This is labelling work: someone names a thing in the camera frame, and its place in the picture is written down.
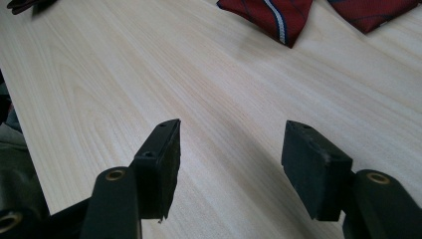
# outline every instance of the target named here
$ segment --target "red necktie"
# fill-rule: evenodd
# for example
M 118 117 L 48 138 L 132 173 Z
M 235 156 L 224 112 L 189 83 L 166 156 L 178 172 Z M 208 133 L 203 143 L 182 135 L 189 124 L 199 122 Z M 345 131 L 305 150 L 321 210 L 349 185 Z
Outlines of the red necktie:
M 422 0 L 328 0 L 347 22 L 368 33 L 416 7 Z M 292 47 L 307 21 L 313 0 L 219 0 L 218 7 L 236 13 Z
M 263 28 L 292 47 L 305 26 L 313 0 L 219 0 L 217 5 Z
M 406 13 L 418 5 L 418 0 L 328 0 L 347 22 L 362 33 L 368 33 L 383 23 Z

